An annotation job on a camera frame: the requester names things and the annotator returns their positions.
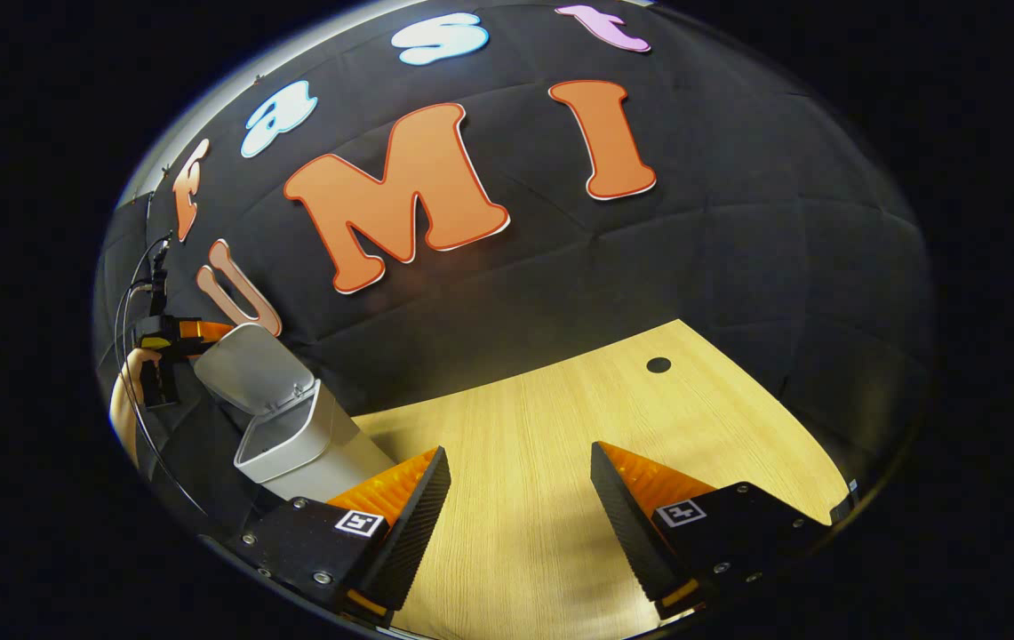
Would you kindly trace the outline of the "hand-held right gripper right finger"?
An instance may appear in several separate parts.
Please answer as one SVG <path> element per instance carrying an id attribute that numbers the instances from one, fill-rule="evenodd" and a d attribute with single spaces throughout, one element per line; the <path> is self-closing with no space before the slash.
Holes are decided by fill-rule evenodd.
<path id="1" fill-rule="evenodd" d="M 661 619 L 737 605 L 832 534 L 757 484 L 716 489 L 610 443 L 592 443 L 589 478 Z"/>

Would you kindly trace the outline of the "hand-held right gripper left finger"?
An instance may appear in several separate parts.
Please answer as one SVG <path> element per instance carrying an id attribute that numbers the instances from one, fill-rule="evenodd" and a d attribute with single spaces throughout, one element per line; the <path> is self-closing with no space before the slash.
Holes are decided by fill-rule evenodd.
<path id="1" fill-rule="evenodd" d="M 329 615 L 388 628 L 404 608 L 451 487 L 442 446 L 339 497 L 294 497 L 220 547 L 244 570 Z"/>

